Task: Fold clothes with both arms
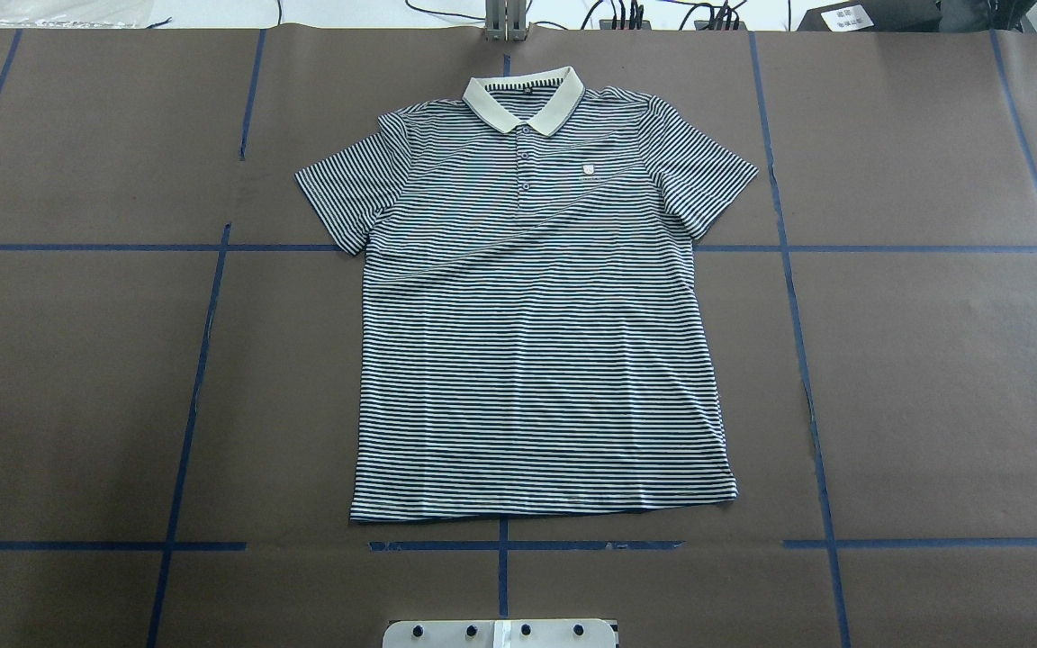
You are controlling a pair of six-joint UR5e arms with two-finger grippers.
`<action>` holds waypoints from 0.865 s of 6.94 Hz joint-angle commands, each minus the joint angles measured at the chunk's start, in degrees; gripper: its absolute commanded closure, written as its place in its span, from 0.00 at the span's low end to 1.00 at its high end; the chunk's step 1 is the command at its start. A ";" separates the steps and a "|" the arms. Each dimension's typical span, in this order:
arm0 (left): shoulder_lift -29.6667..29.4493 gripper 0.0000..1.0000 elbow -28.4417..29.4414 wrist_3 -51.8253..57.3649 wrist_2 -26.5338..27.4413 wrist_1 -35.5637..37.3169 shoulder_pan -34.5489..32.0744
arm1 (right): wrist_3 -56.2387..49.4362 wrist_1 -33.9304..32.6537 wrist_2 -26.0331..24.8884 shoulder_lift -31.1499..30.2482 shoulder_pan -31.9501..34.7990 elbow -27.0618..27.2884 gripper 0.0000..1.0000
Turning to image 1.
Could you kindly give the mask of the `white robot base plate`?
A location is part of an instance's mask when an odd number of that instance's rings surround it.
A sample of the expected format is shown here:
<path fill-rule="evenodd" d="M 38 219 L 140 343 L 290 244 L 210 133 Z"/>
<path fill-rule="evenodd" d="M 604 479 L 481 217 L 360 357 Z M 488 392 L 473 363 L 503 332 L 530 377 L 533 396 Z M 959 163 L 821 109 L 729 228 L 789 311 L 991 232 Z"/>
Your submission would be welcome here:
<path fill-rule="evenodd" d="M 618 647 L 618 624 L 600 618 L 400 620 L 383 647 Z"/>

